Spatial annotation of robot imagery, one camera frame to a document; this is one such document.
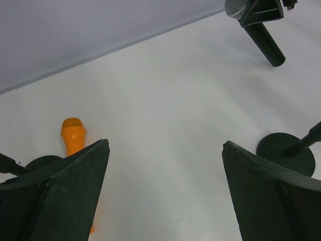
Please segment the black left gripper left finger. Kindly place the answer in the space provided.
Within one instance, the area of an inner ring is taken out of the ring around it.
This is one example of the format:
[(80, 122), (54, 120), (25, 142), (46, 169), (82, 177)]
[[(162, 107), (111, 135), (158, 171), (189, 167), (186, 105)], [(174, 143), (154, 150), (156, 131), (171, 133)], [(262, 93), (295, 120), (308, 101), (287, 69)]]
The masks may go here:
[(1, 184), (1, 240), (88, 240), (110, 154), (106, 139)]

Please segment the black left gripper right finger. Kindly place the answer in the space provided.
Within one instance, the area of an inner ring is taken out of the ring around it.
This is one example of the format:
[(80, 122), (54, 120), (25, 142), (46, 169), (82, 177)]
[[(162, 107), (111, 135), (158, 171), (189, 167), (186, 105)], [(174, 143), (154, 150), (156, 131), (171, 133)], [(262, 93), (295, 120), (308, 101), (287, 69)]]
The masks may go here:
[(222, 159), (243, 240), (320, 240), (320, 180), (232, 141)]

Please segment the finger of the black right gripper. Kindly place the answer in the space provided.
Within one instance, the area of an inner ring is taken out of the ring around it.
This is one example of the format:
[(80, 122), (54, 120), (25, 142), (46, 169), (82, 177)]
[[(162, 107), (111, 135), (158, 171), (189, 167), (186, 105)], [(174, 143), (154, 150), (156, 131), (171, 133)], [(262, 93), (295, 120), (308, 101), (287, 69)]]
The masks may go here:
[(269, 21), (280, 20), (284, 17), (281, 1), (255, 0), (250, 1), (248, 9), (240, 20), (242, 27)]

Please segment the black microphone silver grille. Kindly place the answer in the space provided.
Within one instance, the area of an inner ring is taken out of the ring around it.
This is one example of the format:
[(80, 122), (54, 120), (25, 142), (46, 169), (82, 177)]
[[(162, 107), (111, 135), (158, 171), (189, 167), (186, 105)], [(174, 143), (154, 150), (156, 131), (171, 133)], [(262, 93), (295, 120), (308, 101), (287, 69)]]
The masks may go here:
[[(225, 1), (225, 12), (227, 16), (236, 19), (240, 24), (240, 20), (248, 9), (249, 3), (250, 1)], [(242, 28), (273, 67), (278, 67), (285, 62), (284, 54), (263, 23), (253, 24)]]

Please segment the black microphone stand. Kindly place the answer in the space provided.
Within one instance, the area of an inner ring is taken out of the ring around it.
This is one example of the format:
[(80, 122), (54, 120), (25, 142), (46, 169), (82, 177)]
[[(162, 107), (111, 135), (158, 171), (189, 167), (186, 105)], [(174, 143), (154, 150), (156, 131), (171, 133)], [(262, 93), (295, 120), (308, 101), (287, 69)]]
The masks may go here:
[(310, 146), (320, 142), (320, 123), (299, 139), (287, 133), (265, 136), (256, 148), (256, 155), (296, 173), (312, 177), (315, 158)]
[(21, 176), (27, 173), (30, 173), (34, 170), (52, 164), (62, 158), (54, 155), (47, 155), (36, 158), (32, 162), (30, 162), (27, 166), (23, 167), (15, 162), (14, 159), (1, 154), (1, 173), (13, 174), (15, 176)]

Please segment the orange microphone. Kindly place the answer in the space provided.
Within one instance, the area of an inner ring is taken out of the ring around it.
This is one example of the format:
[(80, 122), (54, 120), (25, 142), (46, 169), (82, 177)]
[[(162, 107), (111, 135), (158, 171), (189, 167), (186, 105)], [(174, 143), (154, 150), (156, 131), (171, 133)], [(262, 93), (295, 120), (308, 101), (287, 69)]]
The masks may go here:
[(61, 127), (61, 137), (67, 157), (84, 149), (86, 131), (82, 121), (76, 117), (65, 119)]

